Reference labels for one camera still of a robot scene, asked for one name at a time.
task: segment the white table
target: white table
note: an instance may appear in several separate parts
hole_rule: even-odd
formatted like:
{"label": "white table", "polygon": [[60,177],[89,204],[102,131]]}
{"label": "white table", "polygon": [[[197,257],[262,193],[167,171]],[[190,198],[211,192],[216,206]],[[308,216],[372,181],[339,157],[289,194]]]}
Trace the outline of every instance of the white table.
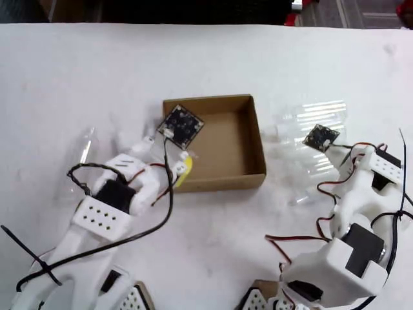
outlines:
{"label": "white table", "polygon": [[[385,141],[401,157],[401,127],[411,159],[412,81],[413,33],[402,30],[1,25],[0,222],[37,253],[53,247],[75,207],[52,199],[71,140],[96,126],[105,160],[118,124],[140,139],[168,98],[251,93],[261,128],[281,106],[344,99],[349,142]],[[123,246],[120,264],[146,283],[158,309],[233,309],[254,279],[277,279],[282,257],[264,234],[315,233],[330,202],[287,207],[279,166],[271,158],[267,166],[258,190],[177,194],[161,231]],[[158,222],[166,201],[136,231]],[[412,233],[401,237],[370,309],[411,308]],[[0,308],[8,309],[31,259],[4,233],[0,245]],[[318,246],[285,249],[295,256]]]}

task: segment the open cardboard box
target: open cardboard box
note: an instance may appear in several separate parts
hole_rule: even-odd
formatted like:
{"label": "open cardboard box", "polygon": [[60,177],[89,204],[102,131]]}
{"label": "open cardboard box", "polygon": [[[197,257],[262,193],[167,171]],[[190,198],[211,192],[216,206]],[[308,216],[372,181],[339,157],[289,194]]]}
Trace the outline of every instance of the open cardboard box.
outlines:
{"label": "open cardboard box", "polygon": [[178,191],[251,189],[264,182],[267,169],[251,95],[165,100],[164,116],[176,105],[204,122],[188,147],[197,156],[194,167]]}

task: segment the yellow tag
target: yellow tag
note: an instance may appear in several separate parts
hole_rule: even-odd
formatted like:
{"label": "yellow tag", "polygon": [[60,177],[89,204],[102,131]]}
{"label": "yellow tag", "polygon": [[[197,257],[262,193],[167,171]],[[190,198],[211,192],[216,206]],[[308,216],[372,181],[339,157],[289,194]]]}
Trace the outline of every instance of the yellow tag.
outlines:
{"label": "yellow tag", "polygon": [[188,157],[186,158],[186,160],[184,161],[184,164],[186,165],[187,169],[186,169],[185,173],[182,174],[182,175],[179,177],[179,179],[176,181],[175,187],[179,187],[179,186],[185,181],[185,179],[186,179],[186,177],[188,176],[189,172],[191,172],[191,170],[192,170],[192,164],[193,164],[193,162],[192,162],[192,157],[191,157],[191,156],[188,156]]}

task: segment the black circuit board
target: black circuit board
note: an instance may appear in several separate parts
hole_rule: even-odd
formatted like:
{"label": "black circuit board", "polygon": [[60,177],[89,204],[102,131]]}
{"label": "black circuit board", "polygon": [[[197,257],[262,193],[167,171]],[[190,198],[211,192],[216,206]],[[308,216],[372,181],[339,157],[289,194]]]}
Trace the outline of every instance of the black circuit board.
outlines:
{"label": "black circuit board", "polygon": [[165,129],[173,132],[174,136],[170,140],[180,149],[185,150],[203,125],[201,119],[181,105],[177,105],[158,126],[157,131],[161,134],[164,134]]}
{"label": "black circuit board", "polygon": [[336,130],[329,129],[322,125],[316,125],[307,137],[305,137],[303,143],[313,149],[325,152],[329,148],[329,144],[333,143],[339,135],[340,133]]}

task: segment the red object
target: red object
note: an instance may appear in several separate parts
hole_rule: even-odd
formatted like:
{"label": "red object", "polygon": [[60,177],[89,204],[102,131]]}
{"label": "red object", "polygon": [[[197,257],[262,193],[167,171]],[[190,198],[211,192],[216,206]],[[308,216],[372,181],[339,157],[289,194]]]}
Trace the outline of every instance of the red object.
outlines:
{"label": "red object", "polygon": [[396,12],[399,17],[401,17],[404,13],[407,11],[412,11],[413,10],[413,0],[405,0],[402,4],[398,6],[396,9]]}
{"label": "red object", "polygon": [[[304,10],[304,7],[309,5],[311,2],[319,2],[319,0],[303,0],[303,10]],[[287,18],[285,19],[284,26],[294,27],[296,25],[297,15],[298,15],[297,13],[290,13],[289,15],[287,15]]]}

